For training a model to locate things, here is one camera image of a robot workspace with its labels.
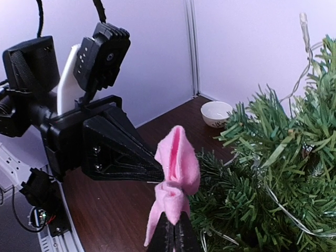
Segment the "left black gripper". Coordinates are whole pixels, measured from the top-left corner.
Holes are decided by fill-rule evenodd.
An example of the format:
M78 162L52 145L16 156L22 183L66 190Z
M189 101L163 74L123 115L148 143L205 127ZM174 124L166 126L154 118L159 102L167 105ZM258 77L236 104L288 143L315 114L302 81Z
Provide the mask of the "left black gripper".
M121 97L107 96L43 118L39 131L55 179L81 165L96 181L163 181L162 165L121 107Z

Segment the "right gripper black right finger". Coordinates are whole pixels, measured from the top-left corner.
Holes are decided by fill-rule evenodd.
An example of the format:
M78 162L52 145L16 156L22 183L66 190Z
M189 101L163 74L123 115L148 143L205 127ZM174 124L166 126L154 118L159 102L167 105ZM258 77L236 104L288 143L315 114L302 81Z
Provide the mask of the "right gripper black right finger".
M174 242L174 249L176 252L201 251L191 221L186 212L181 212L180 219L174 226Z

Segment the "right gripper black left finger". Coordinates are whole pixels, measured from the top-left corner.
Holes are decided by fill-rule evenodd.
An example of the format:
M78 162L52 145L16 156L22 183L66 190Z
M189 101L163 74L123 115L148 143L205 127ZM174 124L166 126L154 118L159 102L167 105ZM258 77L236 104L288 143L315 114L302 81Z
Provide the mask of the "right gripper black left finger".
M173 252L175 249L175 226L162 212L148 245L148 252Z

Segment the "pink felt bow ornament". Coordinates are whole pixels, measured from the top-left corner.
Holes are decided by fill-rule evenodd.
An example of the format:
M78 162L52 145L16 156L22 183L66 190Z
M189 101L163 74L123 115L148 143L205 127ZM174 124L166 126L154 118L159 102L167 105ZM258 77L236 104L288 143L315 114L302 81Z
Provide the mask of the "pink felt bow ornament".
M190 215L188 197L196 194L201 179L194 148L186 137L185 129L180 125L174 126L158 143L154 158L162 165L164 180L154 188L155 201L149 213L145 247L152 240L162 213L174 225L182 212Z

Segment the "small green christmas tree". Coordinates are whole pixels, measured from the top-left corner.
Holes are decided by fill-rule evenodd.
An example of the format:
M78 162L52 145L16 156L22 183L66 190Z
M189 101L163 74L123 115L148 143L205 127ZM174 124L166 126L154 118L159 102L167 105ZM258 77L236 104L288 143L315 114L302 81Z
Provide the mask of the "small green christmas tree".
M191 220L202 251L335 251L335 40L308 55L303 96L259 90L201 152Z

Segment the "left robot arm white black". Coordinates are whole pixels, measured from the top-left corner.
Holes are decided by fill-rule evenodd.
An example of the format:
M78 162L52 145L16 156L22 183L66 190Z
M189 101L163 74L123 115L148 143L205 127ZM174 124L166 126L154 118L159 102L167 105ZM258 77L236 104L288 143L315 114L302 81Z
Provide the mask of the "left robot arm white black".
M8 87L1 98L1 134L21 137L35 126L52 176L60 182L78 167L96 181L161 182L162 167L122 110L122 99L110 95L91 100L114 84L129 47L128 35L82 41L70 73L85 94L73 98L66 112L58 112L53 93L60 75L51 36L4 51Z

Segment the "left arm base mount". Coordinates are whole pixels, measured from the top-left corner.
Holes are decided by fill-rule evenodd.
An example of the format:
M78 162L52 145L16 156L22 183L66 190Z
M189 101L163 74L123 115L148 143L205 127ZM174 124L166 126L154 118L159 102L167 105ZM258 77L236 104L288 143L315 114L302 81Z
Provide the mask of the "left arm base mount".
M21 183L19 190L33 207L29 224L34 233L49 229L52 237L71 231L59 185L48 173L37 168L30 169L30 176Z

